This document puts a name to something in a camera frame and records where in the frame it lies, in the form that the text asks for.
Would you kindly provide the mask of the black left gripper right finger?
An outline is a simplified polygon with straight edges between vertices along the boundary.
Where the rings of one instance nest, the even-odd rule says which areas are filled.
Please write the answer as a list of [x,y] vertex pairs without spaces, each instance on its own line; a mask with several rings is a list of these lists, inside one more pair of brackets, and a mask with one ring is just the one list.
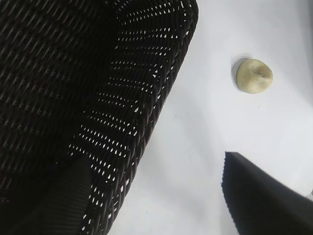
[[237,152],[226,152],[222,190],[241,235],[311,235],[313,202]]

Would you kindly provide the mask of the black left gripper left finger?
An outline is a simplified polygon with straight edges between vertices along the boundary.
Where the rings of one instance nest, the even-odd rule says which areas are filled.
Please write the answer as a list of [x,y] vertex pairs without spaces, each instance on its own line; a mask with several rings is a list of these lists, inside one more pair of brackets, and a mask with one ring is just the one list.
[[26,189],[0,205],[2,235],[76,235],[91,191],[90,161],[81,157],[44,191]]

